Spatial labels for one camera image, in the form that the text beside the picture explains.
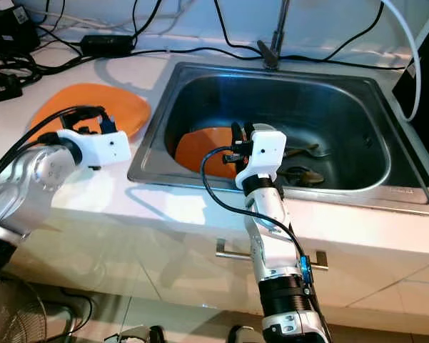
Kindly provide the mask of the orange bowl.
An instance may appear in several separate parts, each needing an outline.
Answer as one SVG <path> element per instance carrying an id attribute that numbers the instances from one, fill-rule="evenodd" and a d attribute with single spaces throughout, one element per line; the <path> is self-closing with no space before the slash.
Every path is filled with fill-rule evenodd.
<path id="1" fill-rule="evenodd" d="M 198 173 L 201 161 L 205 155 L 221 146 L 230 146 L 233 143 L 233 130 L 228 126 L 215 126 L 192 131 L 179 138 L 175 150 L 175 161 L 191 172 Z M 224 151 L 218 156 L 212 156 L 205 164 L 208 177 L 223 177 L 234 179 L 237 175 L 235 164 L 223 162 Z"/>

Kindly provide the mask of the steel faucet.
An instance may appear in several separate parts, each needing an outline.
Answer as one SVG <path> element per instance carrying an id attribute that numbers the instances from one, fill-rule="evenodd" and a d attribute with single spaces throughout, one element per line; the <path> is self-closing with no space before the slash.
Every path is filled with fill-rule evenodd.
<path id="1" fill-rule="evenodd" d="M 274 29 L 273 36 L 269 46 L 266 46 L 262 40 L 258 40 L 257 46 L 261 50 L 263 65 L 266 71 L 278 71 L 283 48 L 283 40 L 286 36 L 286 19 L 289 12 L 291 0 L 281 0 L 281 9 L 278 14 L 278 23 Z"/>

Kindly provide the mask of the orange plate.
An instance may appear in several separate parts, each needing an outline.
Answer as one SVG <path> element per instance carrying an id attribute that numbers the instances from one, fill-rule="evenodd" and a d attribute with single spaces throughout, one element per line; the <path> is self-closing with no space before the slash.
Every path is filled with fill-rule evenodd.
<path id="1" fill-rule="evenodd" d="M 99 83 L 77 83 L 53 95 L 36 111 L 28 125 L 31 129 L 54 112 L 76 105 L 102 106 L 114 120 L 117 129 L 133 137 L 148 123 L 150 104 L 139 95 Z"/>

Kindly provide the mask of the steel sink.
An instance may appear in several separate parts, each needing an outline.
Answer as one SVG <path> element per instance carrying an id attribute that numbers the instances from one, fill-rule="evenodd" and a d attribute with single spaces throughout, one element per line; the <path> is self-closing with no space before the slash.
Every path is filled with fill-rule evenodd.
<path id="1" fill-rule="evenodd" d="M 179 62 L 127 179 L 201 187 L 200 174 L 177 162 L 178 142 L 234 123 L 269 124 L 292 148 L 318 144 L 315 156 L 283 160 L 282 169 L 301 166 L 324 177 L 312 186 L 280 177 L 289 199 L 429 215 L 429 173 L 378 83 L 365 77 Z"/>

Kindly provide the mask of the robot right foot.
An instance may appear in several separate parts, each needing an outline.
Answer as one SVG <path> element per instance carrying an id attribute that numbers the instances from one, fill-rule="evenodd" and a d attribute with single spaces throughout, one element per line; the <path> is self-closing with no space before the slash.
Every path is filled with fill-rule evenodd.
<path id="1" fill-rule="evenodd" d="M 263 335 L 252 327 L 237 324 L 228 331 L 225 343 L 266 343 Z"/>

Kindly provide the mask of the black appliance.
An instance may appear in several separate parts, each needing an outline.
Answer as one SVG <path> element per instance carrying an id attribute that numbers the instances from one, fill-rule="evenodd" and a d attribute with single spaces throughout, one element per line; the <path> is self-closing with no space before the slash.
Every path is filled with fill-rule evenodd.
<path id="1" fill-rule="evenodd" d="M 416 50 L 393 87 L 401 117 L 409 124 L 429 119 L 429 17 L 415 34 Z"/>

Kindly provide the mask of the black power adapter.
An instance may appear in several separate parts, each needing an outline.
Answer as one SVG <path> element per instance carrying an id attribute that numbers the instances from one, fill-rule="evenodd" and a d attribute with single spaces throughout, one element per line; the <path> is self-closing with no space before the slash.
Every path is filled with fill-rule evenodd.
<path id="1" fill-rule="evenodd" d="M 132 35 L 86 35 L 79 46 L 84 55 L 93 58 L 120 58 L 135 49 Z"/>

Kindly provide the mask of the black charger box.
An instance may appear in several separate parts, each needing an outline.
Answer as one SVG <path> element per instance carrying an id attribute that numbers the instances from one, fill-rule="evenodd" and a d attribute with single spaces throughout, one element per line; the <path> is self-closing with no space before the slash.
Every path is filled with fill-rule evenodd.
<path id="1" fill-rule="evenodd" d="M 0 0 L 0 53 L 29 53 L 38 45 L 36 25 L 27 10 L 12 0 Z"/>

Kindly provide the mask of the floor fan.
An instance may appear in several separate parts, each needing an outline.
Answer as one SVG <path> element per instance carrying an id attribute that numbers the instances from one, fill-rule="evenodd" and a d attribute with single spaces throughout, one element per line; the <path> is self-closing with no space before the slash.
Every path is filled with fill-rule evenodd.
<path id="1" fill-rule="evenodd" d="M 60 292 L 85 301 L 86 310 L 44 299 L 33 284 L 21 279 L 0 277 L 0 343 L 68 343 L 73 339 L 93 319 L 96 301 L 64 288 Z M 49 319 L 55 309 L 67 311 L 70 319 L 60 333 L 52 334 Z"/>

